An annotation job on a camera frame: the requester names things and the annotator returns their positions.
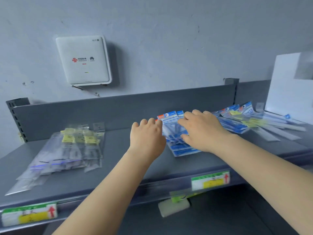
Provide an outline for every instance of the gray wall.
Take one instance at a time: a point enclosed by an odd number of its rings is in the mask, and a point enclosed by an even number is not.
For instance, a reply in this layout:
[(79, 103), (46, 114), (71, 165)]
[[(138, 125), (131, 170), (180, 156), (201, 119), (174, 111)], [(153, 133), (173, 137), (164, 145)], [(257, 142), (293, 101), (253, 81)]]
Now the gray wall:
[[(270, 79), (276, 55), (312, 49), (312, 8), (313, 0), (0, 0), (0, 157), (21, 144), (6, 100)], [(99, 33), (109, 43), (113, 83), (71, 88), (56, 35)]]

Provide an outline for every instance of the shelf label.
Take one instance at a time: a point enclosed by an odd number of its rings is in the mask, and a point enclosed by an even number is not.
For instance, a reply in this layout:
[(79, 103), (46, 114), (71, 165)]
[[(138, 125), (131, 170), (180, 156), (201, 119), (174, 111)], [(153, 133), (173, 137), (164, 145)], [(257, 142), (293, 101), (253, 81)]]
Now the shelf label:
[(4, 209), (1, 215), (4, 227), (37, 222), (58, 217), (57, 204), (43, 203)]
[(226, 185), (229, 184), (229, 182), (229, 171), (223, 171), (191, 178), (191, 188), (192, 190), (206, 189), (215, 186)]

